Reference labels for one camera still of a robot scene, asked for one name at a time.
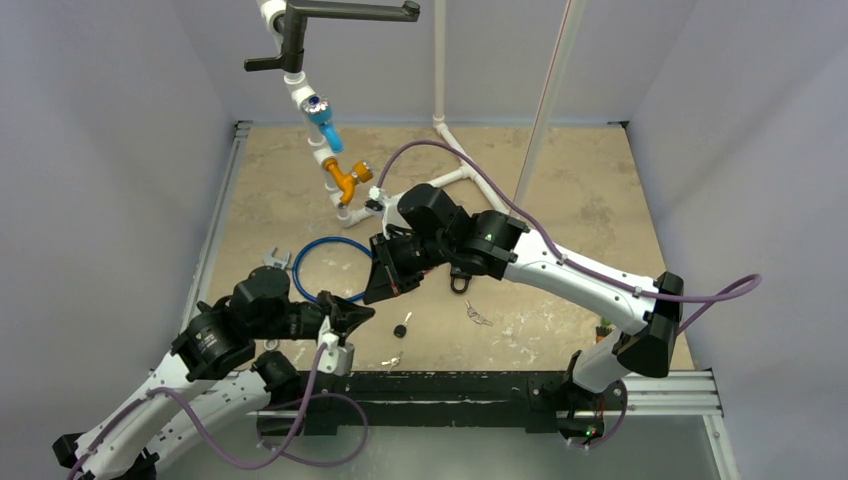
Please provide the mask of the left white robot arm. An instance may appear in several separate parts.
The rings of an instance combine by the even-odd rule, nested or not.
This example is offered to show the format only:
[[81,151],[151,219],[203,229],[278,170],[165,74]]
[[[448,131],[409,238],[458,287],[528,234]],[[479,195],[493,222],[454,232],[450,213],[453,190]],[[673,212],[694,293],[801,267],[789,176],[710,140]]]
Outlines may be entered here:
[[[375,314],[328,291],[293,302],[290,286],[285,270],[261,266],[232,294],[198,303],[198,314],[118,410],[88,432],[54,442],[68,478],[153,479],[199,441],[242,470],[289,458],[310,404],[324,396],[315,389],[319,375],[349,373],[349,337]],[[244,462],[213,439],[213,430],[265,407],[297,410],[265,460]]]

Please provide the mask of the small silver key pair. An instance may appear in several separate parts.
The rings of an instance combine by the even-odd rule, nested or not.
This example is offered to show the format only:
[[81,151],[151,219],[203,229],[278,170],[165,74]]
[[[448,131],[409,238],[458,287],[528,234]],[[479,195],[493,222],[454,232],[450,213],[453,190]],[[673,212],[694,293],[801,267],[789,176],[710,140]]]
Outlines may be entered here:
[[381,366],[386,369],[387,372],[391,372],[394,368],[396,368],[403,357],[403,351],[399,352],[397,355],[391,357],[389,360],[382,361]]

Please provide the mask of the blue cable lock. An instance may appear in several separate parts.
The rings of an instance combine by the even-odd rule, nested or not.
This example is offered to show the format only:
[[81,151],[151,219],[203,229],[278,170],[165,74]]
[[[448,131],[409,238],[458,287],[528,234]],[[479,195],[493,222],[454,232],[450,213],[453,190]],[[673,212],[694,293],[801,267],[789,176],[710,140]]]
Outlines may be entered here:
[[325,237],[321,237],[321,238],[312,240],[311,242],[307,243],[297,253],[297,255],[294,258],[294,261],[293,261],[293,264],[292,264],[292,267],[291,267],[291,280],[293,282],[294,287],[302,295],[302,297],[305,300],[308,300],[308,301],[311,301],[311,302],[315,302],[317,300],[317,297],[315,295],[311,294],[310,292],[308,292],[307,289],[303,286],[303,283],[301,281],[301,268],[302,268],[302,264],[304,263],[306,257],[309,255],[309,253],[312,250],[314,250],[315,248],[317,248],[321,245],[325,245],[325,244],[348,245],[348,246],[354,247],[355,249],[359,250],[360,252],[365,254],[369,259],[373,258],[373,254],[371,253],[371,250],[370,250],[369,247],[363,245],[362,243],[360,243],[358,241],[355,241],[355,240],[347,238],[347,237],[325,236]]

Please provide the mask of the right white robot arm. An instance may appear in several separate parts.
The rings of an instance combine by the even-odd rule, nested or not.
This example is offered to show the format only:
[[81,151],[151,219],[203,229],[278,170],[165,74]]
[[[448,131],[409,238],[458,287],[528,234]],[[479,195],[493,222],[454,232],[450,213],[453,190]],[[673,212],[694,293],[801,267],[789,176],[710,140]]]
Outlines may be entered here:
[[495,210],[473,215],[441,188],[424,183],[400,197],[402,226],[372,236],[372,266],[363,294],[373,304],[420,286],[443,264],[472,276],[524,284],[565,299],[610,321],[615,330],[577,353],[561,381],[564,399],[584,407],[629,373],[669,374],[682,308],[684,281],[628,274],[567,253],[540,231]]

